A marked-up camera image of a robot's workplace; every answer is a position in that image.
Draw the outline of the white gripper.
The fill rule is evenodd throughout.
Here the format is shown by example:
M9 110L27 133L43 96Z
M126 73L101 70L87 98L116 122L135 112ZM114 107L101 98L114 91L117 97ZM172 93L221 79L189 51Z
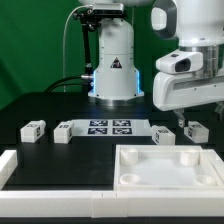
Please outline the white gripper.
M224 115L224 69L213 78L196 79L192 73L171 75L159 72L154 78L153 103L162 110L175 110L180 128L185 127L182 109L217 103L219 119Z

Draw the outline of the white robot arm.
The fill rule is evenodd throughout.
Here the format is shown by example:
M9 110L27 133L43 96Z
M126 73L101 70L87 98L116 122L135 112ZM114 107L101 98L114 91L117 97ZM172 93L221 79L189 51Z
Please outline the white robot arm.
M215 103L224 114L224 0L79 0L86 31L99 32L99 65L89 73L95 102L113 105L144 95L134 67L134 30L125 7L152 4L151 26L162 39L178 40L178 49L156 61L153 103L174 111L185 125L184 110Z

